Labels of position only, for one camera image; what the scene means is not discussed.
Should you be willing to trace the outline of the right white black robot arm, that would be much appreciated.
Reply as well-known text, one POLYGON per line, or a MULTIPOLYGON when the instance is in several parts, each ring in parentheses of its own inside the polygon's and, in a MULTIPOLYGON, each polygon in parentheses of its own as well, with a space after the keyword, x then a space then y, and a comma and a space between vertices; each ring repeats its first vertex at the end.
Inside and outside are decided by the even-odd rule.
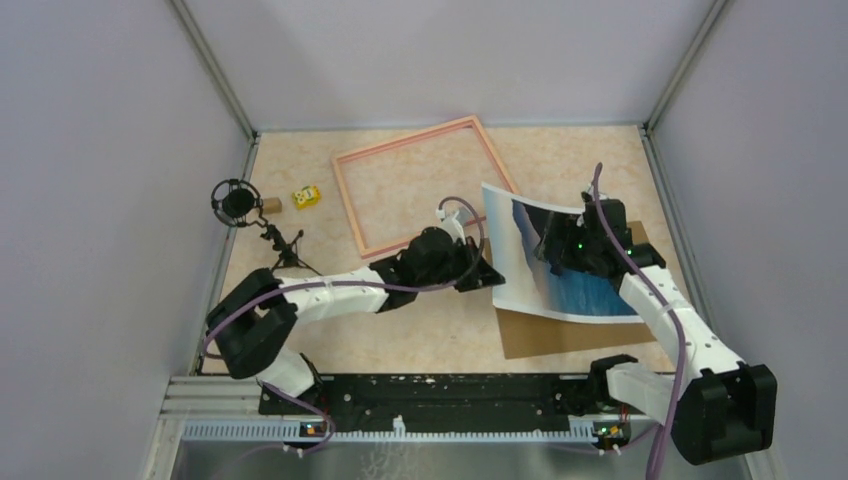
POLYGON ((563 293, 583 291, 579 305, 603 297, 627 305, 674 362, 657 374, 619 354, 590 365, 565 408, 612 412, 636 408, 660 428, 651 458, 674 445, 692 465, 766 450, 774 435, 778 382, 764 364, 750 365, 727 347, 676 285, 660 252, 635 238, 622 201, 583 192, 585 208, 566 213, 526 206, 533 255, 563 293))

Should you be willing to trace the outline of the pink wooden picture frame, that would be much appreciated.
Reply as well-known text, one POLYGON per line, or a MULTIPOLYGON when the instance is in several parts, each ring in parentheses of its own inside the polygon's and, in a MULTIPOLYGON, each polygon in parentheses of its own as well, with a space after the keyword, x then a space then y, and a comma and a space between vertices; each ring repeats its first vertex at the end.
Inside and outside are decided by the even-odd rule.
POLYGON ((484 215, 484 183, 520 191, 475 115, 339 154, 332 167, 362 258, 406 245, 436 222, 445 197, 461 197, 484 215))

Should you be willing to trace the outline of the blue mountain landscape photo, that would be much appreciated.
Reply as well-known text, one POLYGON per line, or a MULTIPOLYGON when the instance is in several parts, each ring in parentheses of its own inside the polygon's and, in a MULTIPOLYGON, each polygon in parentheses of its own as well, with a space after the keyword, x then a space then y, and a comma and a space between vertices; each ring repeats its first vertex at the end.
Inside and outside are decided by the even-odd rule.
POLYGON ((575 220, 582 207, 563 207, 482 186, 491 264, 505 278, 493 289, 502 310, 589 325, 640 324, 608 280, 573 270, 552 271, 537 247, 549 216, 575 220))

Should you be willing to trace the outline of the brown cardboard backing board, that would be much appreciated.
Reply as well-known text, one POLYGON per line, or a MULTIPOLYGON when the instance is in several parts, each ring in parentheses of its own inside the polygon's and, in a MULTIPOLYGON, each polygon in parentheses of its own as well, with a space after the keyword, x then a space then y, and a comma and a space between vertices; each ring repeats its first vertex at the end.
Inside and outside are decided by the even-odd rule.
POLYGON ((589 325, 496 307, 495 314, 507 359, 617 348, 655 341, 643 323, 589 325))

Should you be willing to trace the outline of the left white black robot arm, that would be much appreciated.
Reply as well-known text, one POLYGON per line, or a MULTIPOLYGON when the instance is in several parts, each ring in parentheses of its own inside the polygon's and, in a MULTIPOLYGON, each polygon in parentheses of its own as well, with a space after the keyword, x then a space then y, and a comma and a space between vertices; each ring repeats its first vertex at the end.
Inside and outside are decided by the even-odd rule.
POLYGON ((313 365, 286 346, 295 326, 393 311, 422 293, 505 282, 473 238, 428 227, 396 254, 347 273, 282 278, 269 268, 254 270, 207 314, 204 345, 216 347, 231 378, 270 385, 292 410, 308 413, 319 404, 321 388, 313 365))

